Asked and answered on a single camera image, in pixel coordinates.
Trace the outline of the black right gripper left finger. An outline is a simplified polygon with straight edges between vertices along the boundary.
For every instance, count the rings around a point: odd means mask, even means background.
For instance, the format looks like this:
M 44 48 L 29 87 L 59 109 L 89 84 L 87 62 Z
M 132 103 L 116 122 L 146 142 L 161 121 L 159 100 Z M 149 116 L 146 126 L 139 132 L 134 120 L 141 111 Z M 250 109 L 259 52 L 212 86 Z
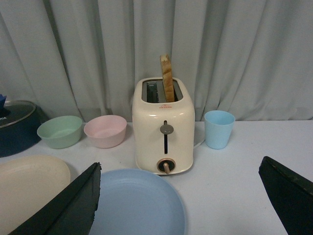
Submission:
M 93 163 L 12 235 L 88 235 L 100 197 L 101 165 Z

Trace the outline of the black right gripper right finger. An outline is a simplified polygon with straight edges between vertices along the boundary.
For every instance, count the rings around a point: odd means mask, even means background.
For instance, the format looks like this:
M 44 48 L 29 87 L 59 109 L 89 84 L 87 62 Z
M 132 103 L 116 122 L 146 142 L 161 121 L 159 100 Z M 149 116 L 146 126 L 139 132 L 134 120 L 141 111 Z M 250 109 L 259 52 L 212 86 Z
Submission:
M 265 156 L 259 175 L 268 198 L 289 235 L 313 233 L 313 183 Z

